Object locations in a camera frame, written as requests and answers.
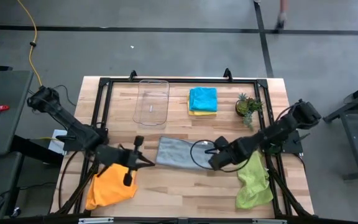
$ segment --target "orange towel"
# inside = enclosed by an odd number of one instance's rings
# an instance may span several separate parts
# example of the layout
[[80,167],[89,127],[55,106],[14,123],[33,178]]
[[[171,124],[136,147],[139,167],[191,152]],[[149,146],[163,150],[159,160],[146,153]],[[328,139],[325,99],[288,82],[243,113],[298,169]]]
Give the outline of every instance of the orange towel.
[[134,184],[136,171],[132,171],[132,184],[129,187],[123,183],[127,171],[128,168],[113,164],[100,177],[94,175],[86,196],[85,209],[93,210],[97,206],[107,206],[132,198],[137,190]]

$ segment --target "green cloth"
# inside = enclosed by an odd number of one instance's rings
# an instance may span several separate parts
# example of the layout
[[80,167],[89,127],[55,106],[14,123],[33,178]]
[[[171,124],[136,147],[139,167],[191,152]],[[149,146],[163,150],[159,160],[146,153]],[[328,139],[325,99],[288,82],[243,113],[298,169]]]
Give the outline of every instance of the green cloth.
[[243,183],[236,198],[236,208],[252,208],[268,203],[273,199],[269,187],[269,174],[263,167],[259,151],[252,153],[248,164],[237,171],[239,180]]

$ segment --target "yellow cable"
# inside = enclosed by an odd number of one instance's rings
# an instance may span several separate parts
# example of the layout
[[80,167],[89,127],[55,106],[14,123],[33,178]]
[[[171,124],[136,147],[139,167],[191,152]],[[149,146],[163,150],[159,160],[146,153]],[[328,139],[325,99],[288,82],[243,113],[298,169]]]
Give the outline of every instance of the yellow cable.
[[[22,4],[22,2],[20,2],[20,0],[17,0],[17,2],[22,6],[22,8],[25,10],[25,12],[27,13],[27,15],[29,15],[29,18],[32,22],[32,25],[34,26],[34,31],[35,31],[35,35],[34,35],[34,40],[32,41],[33,43],[35,43],[37,41],[37,26],[35,25],[35,22],[34,20],[32,19],[32,16],[31,14],[29,13],[29,11],[25,8],[25,6]],[[40,83],[40,86],[42,86],[42,82],[41,82],[41,78],[40,78],[40,75],[38,74],[37,70],[35,69],[34,65],[32,64],[32,51],[34,49],[34,46],[31,45],[31,48],[30,48],[30,54],[29,54],[29,62],[30,62],[30,65],[34,71],[34,73],[37,75],[37,78],[38,78],[38,82]]]
[[41,139],[48,139],[48,140],[54,140],[54,141],[61,141],[59,139],[55,139],[55,138],[51,138],[51,137],[41,137],[41,138],[36,138],[35,140],[41,140]]

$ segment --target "wooden table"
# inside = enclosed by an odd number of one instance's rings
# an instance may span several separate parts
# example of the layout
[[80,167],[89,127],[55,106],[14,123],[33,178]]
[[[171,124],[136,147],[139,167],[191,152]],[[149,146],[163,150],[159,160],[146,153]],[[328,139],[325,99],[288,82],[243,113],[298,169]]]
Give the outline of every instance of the wooden table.
[[[84,124],[91,123],[93,107],[100,77],[84,77],[75,117]],[[273,113],[277,116],[288,104],[285,84],[281,78],[267,79]],[[216,116],[188,116],[186,96],[195,86],[216,87],[218,114]],[[137,99],[137,83],[115,83],[109,107],[108,125],[111,145],[123,144],[133,148],[136,135],[145,137],[141,151],[154,161],[161,135],[189,140],[215,140],[224,136],[233,141],[253,132],[236,115],[234,105],[239,93],[255,97],[248,84],[170,83],[168,117],[165,129],[145,129],[132,120]],[[260,128],[258,115],[253,117],[254,131]],[[65,156],[62,169],[69,156]],[[282,155],[288,188],[304,208],[313,213],[310,193],[302,163],[291,154]],[[62,202],[73,193],[80,179],[83,155],[78,153],[68,166],[62,187]],[[191,171],[166,166],[140,169],[136,176],[139,186],[135,197],[92,211],[94,216],[112,217],[193,217],[193,218],[273,218],[271,203],[250,210],[236,209],[235,199],[241,187],[236,173]],[[280,208],[284,210],[282,194],[278,188]],[[58,209],[57,190],[51,211]]]

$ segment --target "transparent plastic tray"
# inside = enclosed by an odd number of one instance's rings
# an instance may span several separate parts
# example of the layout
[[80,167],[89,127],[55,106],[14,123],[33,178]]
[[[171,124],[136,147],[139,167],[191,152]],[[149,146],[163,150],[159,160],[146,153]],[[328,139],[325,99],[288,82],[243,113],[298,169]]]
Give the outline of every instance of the transparent plastic tray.
[[169,82],[142,80],[139,82],[134,121],[146,126],[158,126],[167,121]]

